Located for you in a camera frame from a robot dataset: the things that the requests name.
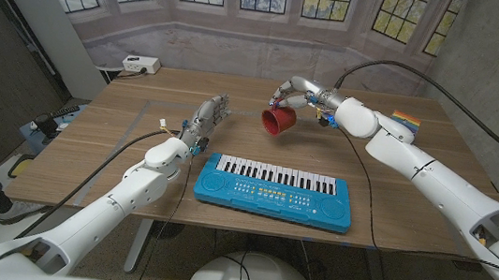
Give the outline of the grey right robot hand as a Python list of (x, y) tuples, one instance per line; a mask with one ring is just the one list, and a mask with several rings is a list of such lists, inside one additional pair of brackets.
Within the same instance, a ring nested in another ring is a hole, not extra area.
[(345, 102), (345, 96), (335, 89), (328, 90), (318, 81), (293, 76), (273, 93), (269, 105), (273, 108), (303, 109), (314, 107), (325, 114), (334, 114)]

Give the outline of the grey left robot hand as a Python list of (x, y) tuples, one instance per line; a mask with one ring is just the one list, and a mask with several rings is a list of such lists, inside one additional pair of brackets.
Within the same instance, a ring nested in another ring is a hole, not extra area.
[(213, 96), (203, 102), (197, 111), (194, 112), (190, 121), (187, 122), (180, 136), (187, 147), (194, 147), (203, 138), (208, 138), (214, 128), (227, 118), (231, 111), (229, 106), (229, 96), (227, 93)]

